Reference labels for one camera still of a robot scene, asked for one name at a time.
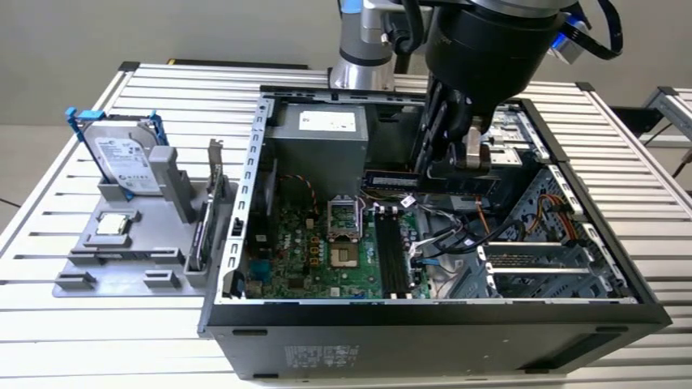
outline case label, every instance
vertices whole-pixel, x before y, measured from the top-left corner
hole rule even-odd
[[[353,367],[360,346],[349,344],[333,346],[285,346],[285,361],[289,367]]]

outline green circuit board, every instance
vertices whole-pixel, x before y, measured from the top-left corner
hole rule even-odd
[[[335,229],[356,228],[356,217],[353,215],[353,206],[333,205],[331,227]]]
[[[327,217],[313,219],[307,228],[307,211],[283,207],[277,218],[277,247],[269,266],[269,277],[261,285],[264,299],[356,298],[377,299],[381,296],[377,240],[375,236],[375,213],[363,214],[363,237],[357,243],[347,242],[356,253],[349,266],[333,266],[332,249],[343,242],[327,241]],[[417,234],[415,217],[400,217],[403,245]],[[427,277],[423,272],[420,286],[411,291],[412,298],[428,298]]]

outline motherboard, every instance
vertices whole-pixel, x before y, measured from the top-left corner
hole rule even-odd
[[[348,211],[335,208],[335,217],[327,217],[327,207],[316,215],[311,210],[285,205],[277,211],[276,247],[273,256],[249,264],[248,298],[309,299],[348,298],[379,299],[384,297],[383,271],[375,209],[356,204],[360,213],[355,220],[363,222],[357,238],[331,238],[332,226],[352,228]],[[405,269],[405,250],[419,239],[415,216],[400,213],[400,236],[393,250],[396,265]],[[428,298],[428,283],[421,273],[419,283],[409,288],[407,298]]]

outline power supply label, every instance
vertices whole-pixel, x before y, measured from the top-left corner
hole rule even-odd
[[[356,114],[353,112],[303,111],[299,129],[356,132]]]

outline wire bundle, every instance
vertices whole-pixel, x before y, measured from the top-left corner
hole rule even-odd
[[[315,211],[315,214],[319,215],[319,210],[317,210],[317,195],[315,194],[315,189],[312,189],[312,184],[309,181],[307,181],[307,179],[300,176],[299,174],[284,174],[281,176],[281,179],[285,179],[285,178],[295,178],[296,180],[301,180],[305,185],[307,185],[307,189],[311,190],[311,196],[312,196],[312,210]]]
[[[477,209],[477,216],[480,217],[480,221],[483,221],[483,227],[485,228],[485,233],[489,233],[489,227],[488,222],[485,221],[485,215],[483,214],[483,200],[480,196],[476,197],[476,209]]]
[[[540,218],[543,217],[543,201],[548,200],[548,203],[552,206],[560,206],[564,205],[563,199],[560,199],[555,194],[541,194],[539,196],[539,203],[537,203],[537,210],[536,210],[536,218],[533,219],[533,223],[531,223],[529,228],[527,229],[527,233],[532,233],[536,228],[539,227]],[[569,240],[573,240],[577,238],[575,226],[572,223],[569,223],[569,219],[567,217],[567,214],[564,212],[557,212],[557,218],[560,219],[560,223],[564,227],[564,233],[567,234]]]
[[[428,255],[427,257],[429,259],[432,259],[444,254],[459,255],[459,254],[472,253],[480,245],[483,245],[485,242],[493,241],[511,227],[515,227],[519,231],[517,242],[523,241],[523,237],[524,237],[523,222],[520,220],[507,219],[505,222],[503,224],[500,224],[497,229],[491,231],[489,234],[485,235],[484,237],[480,237],[477,240],[475,240],[473,243],[471,243],[463,247],[457,247],[461,243],[464,243],[465,237],[463,237],[455,243],[452,243],[449,246],[444,247],[441,250],[437,248],[440,251],[433,255]],[[437,231],[432,236],[439,237],[443,234],[449,233],[449,230],[451,230],[452,236],[460,232],[459,230],[452,230],[452,227],[448,227],[448,228]]]
[[[392,196],[381,196],[381,195],[375,195],[369,192],[367,192],[365,190],[360,190],[360,193],[371,200],[375,200],[375,201],[399,201],[400,199],[403,199],[405,197],[405,195],[392,195]]]

